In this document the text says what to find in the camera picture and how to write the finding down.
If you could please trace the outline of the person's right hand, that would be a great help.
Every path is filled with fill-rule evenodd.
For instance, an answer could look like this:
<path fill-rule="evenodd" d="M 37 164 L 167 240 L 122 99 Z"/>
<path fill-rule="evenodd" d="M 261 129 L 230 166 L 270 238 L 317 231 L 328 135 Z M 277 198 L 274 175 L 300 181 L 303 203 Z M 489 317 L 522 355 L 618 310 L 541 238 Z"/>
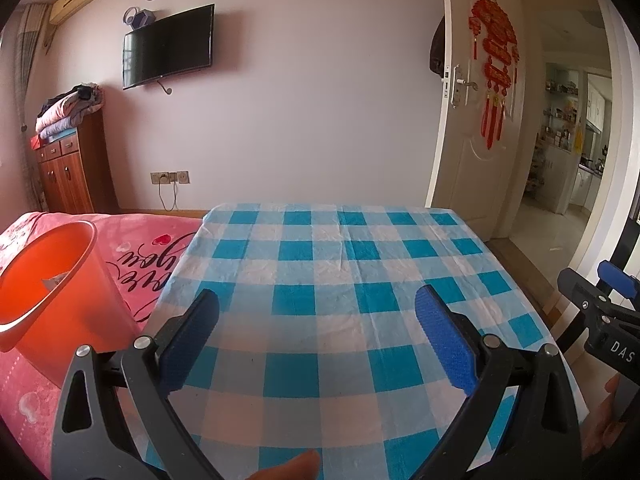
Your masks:
<path fill-rule="evenodd" d="M 612 448 L 625 427 L 625 424 L 620 422 L 614 414 L 614 399 L 619 384 L 620 374 L 614 375 L 606 382 L 604 388 L 608 396 L 580 426 L 583 460 L 606 448 Z"/>

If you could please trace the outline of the person's left hand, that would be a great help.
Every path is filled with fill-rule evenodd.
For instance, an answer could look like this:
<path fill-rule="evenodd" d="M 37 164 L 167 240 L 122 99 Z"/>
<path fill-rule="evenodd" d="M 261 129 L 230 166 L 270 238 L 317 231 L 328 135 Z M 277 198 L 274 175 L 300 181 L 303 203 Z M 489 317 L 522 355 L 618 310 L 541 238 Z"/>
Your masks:
<path fill-rule="evenodd" d="M 258 470 L 247 480 L 317 480 L 320 466 L 320 454 L 308 450 L 282 465 Z"/>

